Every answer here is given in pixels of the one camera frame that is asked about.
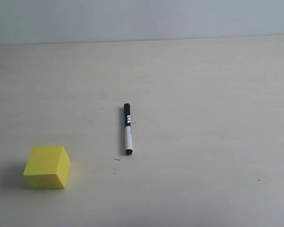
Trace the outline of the black and white marker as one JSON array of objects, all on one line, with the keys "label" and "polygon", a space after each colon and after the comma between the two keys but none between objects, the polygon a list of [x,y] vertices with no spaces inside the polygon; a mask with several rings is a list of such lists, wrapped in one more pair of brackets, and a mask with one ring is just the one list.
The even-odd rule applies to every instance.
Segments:
[{"label": "black and white marker", "polygon": [[127,156],[133,153],[133,141],[131,132],[131,106],[124,104],[124,135],[125,135],[125,154]]}]

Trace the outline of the yellow foam cube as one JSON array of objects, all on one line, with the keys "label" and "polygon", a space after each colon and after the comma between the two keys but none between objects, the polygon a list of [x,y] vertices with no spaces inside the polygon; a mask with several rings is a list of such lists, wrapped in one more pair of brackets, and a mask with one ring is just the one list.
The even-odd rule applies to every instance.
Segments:
[{"label": "yellow foam cube", "polygon": [[33,147],[23,176],[35,190],[65,189],[70,164],[64,146]]}]

